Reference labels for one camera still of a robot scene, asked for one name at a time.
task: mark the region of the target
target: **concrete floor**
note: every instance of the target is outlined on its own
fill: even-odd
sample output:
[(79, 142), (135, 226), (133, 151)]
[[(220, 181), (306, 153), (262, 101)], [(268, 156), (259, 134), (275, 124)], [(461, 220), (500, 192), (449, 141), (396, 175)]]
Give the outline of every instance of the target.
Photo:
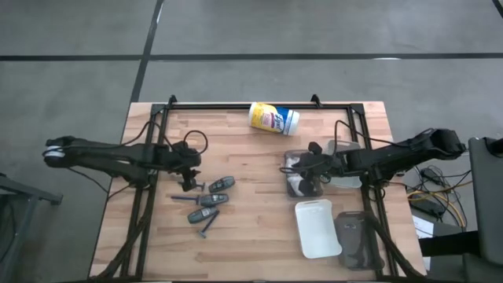
[[(0, 0), (0, 56), (141, 54), (155, 4)], [(176, 0), (164, 3), (152, 53), (503, 52), (502, 27), (490, 0)], [(105, 195), (40, 154), (66, 134), (119, 142), (138, 65), (0, 61), (0, 171), (64, 194), (59, 208), (39, 206), (17, 281), (87, 276)], [(139, 101), (385, 101), (395, 140), (446, 127), (466, 142), (503, 136), (501, 74), (497, 59), (151, 62)], [(469, 168), (467, 157), (430, 164)], [(459, 191), (476, 229), (472, 187)]]

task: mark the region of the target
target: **white canister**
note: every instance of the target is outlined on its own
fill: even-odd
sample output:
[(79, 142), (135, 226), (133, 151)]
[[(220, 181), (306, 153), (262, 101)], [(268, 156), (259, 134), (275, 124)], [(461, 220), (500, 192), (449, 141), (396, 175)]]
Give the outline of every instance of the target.
[(293, 135), (297, 130), (300, 114), (297, 111), (253, 102), (248, 113), (248, 125), (262, 130)]

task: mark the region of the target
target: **white tray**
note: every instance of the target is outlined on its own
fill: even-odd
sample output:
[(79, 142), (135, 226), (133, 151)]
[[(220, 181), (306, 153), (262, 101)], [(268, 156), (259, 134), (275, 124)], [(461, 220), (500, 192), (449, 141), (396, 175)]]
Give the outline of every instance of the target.
[(337, 240), (330, 200), (299, 202), (296, 218), (302, 253), (308, 259), (339, 255), (343, 251)]

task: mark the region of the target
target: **wooden table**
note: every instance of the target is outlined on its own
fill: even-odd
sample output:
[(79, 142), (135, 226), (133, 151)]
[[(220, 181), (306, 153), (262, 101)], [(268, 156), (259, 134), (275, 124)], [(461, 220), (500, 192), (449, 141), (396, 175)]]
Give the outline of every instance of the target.
[[(363, 104), (371, 136), (392, 140), (384, 103)], [(149, 119), (151, 105), (131, 105), (123, 141), (138, 134)], [(226, 191), (230, 202), (219, 206), (220, 216), (207, 232), (207, 239), (202, 239), (197, 231), (205, 222), (190, 225), (186, 218), (197, 209), (196, 205), (170, 198), (172, 195), (196, 196), (200, 191), (183, 193), (177, 184), (180, 177), (160, 173), (144, 280), (327, 281), (374, 278), (372, 271), (348, 270), (336, 257), (306, 259), (301, 252), (294, 214), (298, 200), (287, 197), (285, 176), (278, 168), (286, 150), (307, 149), (312, 141), (325, 145), (333, 139), (334, 123), (338, 119), (347, 121), (347, 114), (340, 110), (299, 112), (296, 135), (285, 137), (249, 127), (248, 112), (243, 110), (169, 111), (167, 136), (171, 142), (183, 139), (189, 130), (202, 130), (208, 137), (209, 148), (202, 155), (199, 167), (202, 173), (196, 178), (198, 182), (209, 184), (232, 175), (237, 184)], [(338, 135), (339, 140), (351, 140), (349, 130), (344, 127), (338, 129)], [(204, 141), (194, 135), (189, 144), (201, 149)], [(373, 142), (373, 148), (383, 145)], [(111, 192), (125, 185), (124, 180), (116, 179)], [(90, 275), (102, 271), (125, 241), (133, 196), (134, 190), (131, 189), (108, 202)], [(332, 201), (334, 218), (342, 211), (363, 210), (359, 189), (325, 187), (323, 198)], [(404, 189), (401, 186), (387, 187), (384, 204), (392, 238), (413, 266), (425, 273)], [(131, 266), (136, 264), (135, 252)], [(386, 261), (382, 245), (381, 257)]]

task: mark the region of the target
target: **paper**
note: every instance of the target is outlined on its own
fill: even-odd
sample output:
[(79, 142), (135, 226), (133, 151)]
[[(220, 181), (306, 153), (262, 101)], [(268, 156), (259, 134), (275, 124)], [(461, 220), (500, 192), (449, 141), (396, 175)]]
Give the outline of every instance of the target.
[[(433, 223), (426, 221), (424, 219), (420, 219), (419, 217), (412, 216), (414, 221), (414, 226), (416, 227), (416, 235), (419, 239), (426, 237), (433, 237)], [(430, 270), (431, 265), (431, 257), (423, 258), (424, 267), (426, 270)]]

